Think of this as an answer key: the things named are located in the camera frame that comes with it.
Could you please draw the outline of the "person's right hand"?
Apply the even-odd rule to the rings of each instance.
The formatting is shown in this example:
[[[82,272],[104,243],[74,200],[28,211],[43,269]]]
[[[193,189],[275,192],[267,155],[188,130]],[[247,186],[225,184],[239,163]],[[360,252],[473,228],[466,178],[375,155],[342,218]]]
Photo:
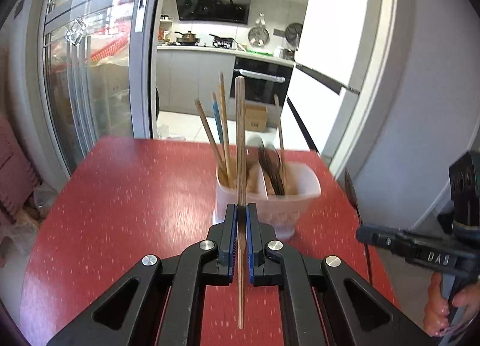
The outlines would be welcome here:
[[[449,304],[443,299],[440,284],[442,275],[433,273],[428,287],[428,302],[425,305],[423,329],[429,336],[438,336],[442,330],[450,326],[448,321]],[[458,292],[451,305],[465,308],[461,323],[468,322],[479,311],[479,283],[470,284]]]

